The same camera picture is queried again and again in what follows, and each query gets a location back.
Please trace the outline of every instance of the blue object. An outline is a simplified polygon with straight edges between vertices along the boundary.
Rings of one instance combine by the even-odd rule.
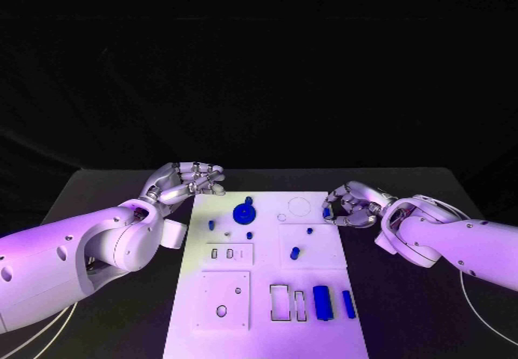
[[[328,286],[315,286],[313,296],[315,296],[316,317],[319,318],[319,320],[328,321],[329,319],[335,318],[332,315],[332,298],[329,296]]]
[[[344,302],[345,302],[345,309],[348,310],[348,317],[351,319],[357,318],[357,312],[354,311],[354,300],[351,298],[351,293],[348,290],[342,292],[344,294]]]
[[[234,208],[234,220],[240,224],[250,224],[256,220],[256,208],[253,207],[251,197],[246,198],[246,203],[241,203]]]
[[[289,255],[289,257],[296,260],[299,258],[299,253],[300,253],[300,249],[299,247],[293,247],[293,250],[292,250],[292,254]]]

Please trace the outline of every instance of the gray table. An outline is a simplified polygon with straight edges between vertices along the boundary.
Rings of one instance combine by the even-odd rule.
[[[62,190],[45,223],[117,206],[134,197],[152,171],[78,171]],[[358,180],[399,197],[426,194],[482,214],[445,168],[227,170],[228,191],[331,191]],[[171,218],[189,223],[192,198]],[[479,322],[466,303],[459,272],[442,259],[417,267],[374,244],[380,225],[341,228],[349,277],[371,359],[517,358],[517,347]],[[111,282],[80,303],[68,326],[42,358],[162,358],[184,248],[160,248],[142,271]],[[518,294],[465,278],[479,313],[518,339]],[[45,321],[0,336],[0,355],[46,325]],[[62,319],[13,355],[31,358],[49,342]]]

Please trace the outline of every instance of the white cable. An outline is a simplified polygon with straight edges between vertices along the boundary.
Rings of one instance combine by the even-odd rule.
[[[52,322],[45,326],[45,328],[32,336],[32,338],[16,348],[13,349],[0,359],[6,359],[9,358],[42,334],[44,332],[51,328],[51,325],[58,321],[58,319],[61,318],[62,314],[65,314],[67,309],[70,307],[67,307],[62,312],[59,313],[59,315],[54,318]]]
[[[74,310],[75,310],[77,305],[78,305],[78,303],[75,302],[74,307],[72,307],[72,310],[71,310],[71,314],[68,315],[67,321],[62,323],[62,327],[61,327],[61,329],[59,329],[57,335],[54,336],[52,340],[49,341],[49,344],[48,344],[46,347],[41,350],[41,352],[38,353],[38,356],[36,356],[33,359],[38,359],[38,358],[39,358],[39,356],[44,354],[44,351],[51,347],[51,344],[52,344],[54,341],[57,340],[58,335],[59,335],[59,333],[62,332],[62,329],[65,328],[65,325],[67,325],[68,321],[71,320],[72,313],[74,313]]]
[[[481,314],[478,314],[478,311],[475,310],[474,305],[472,305],[472,302],[469,301],[469,298],[468,298],[468,293],[466,293],[466,288],[465,288],[465,280],[463,280],[463,278],[462,278],[462,271],[459,271],[459,272],[461,272],[461,286],[462,286],[462,291],[465,292],[466,301],[468,301],[469,306],[472,307],[474,313],[478,315],[478,318],[481,319],[481,321],[482,321],[482,323],[487,325],[487,327],[488,327],[507,341],[510,341],[515,346],[518,346],[518,343],[517,343],[514,340],[511,340],[504,334],[501,334],[501,333],[494,329],[494,327],[492,327],[492,326],[487,323],[487,321],[482,319]]]

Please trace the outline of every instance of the robotic hand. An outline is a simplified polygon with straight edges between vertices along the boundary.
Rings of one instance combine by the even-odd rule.
[[[215,183],[223,171],[198,162],[168,163],[149,177],[139,199],[0,238],[0,334],[139,271],[159,245],[179,248],[186,226],[165,216],[189,196],[225,194]]]
[[[335,217],[338,199],[348,215]],[[453,206],[422,195],[399,200],[354,181],[324,201],[324,219],[331,224],[367,228],[377,217],[375,244],[388,253],[427,268],[445,256],[463,273],[518,290],[518,227],[472,220]]]

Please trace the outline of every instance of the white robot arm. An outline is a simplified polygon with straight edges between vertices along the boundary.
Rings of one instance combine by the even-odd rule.
[[[168,219],[197,194],[224,195],[220,166],[169,163],[139,199],[0,238],[0,334],[41,321],[111,280],[139,271],[159,245],[179,248],[186,225]]]
[[[348,215],[335,217],[341,199]],[[463,273],[518,291],[518,227],[474,220],[430,197],[397,199],[360,182],[341,186],[324,201],[328,223],[370,227],[381,217],[375,244],[412,263],[430,268],[439,258]]]

